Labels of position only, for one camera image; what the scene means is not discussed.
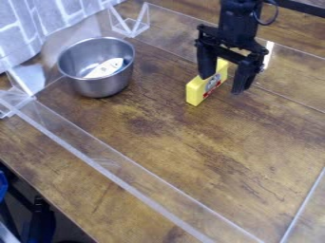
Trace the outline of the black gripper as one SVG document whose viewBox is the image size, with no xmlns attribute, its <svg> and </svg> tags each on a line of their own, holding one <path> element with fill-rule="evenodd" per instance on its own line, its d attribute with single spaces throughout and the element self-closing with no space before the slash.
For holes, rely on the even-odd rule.
<svg viewBox="0 0 325 243">
<path fill-rule="evenodd" d="M 218 26 L 201 24 L 198 29 L 197 63 L 198 74 L 207 79 L 215 73 L 217 58 L 238 64 L 232 93 L 238 95 L 250 88 L 262 69 L 268 50 L 257 42 L 262 0 L 221 0 Z"/>
</svg>

